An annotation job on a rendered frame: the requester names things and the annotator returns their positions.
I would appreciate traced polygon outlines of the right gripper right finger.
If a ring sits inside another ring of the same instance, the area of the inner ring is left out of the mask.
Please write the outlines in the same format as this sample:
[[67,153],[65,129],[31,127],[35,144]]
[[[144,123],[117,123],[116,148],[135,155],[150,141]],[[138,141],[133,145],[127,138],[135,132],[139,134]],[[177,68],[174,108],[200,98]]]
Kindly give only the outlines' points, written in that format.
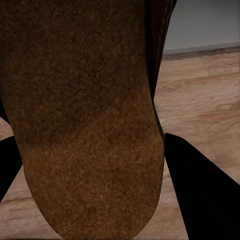
[[240,240],[240,185],[184,138],[166,133],[165,139],[189,240]]

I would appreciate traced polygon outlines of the sandal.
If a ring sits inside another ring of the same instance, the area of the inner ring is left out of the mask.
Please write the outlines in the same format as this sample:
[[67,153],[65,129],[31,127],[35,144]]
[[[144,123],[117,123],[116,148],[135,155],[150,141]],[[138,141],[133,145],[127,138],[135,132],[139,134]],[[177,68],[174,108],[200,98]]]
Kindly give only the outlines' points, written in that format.
[[161,193],[154,96],[177,0],[0,0],[0,117],[65,240],[132,240]]

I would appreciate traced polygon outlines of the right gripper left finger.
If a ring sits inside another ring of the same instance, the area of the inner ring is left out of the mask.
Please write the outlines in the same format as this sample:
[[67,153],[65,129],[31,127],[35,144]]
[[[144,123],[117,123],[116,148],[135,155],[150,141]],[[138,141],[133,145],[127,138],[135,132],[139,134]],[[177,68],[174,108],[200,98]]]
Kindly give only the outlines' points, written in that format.
[[23,165],[14,136],[0,140],[0,203]]

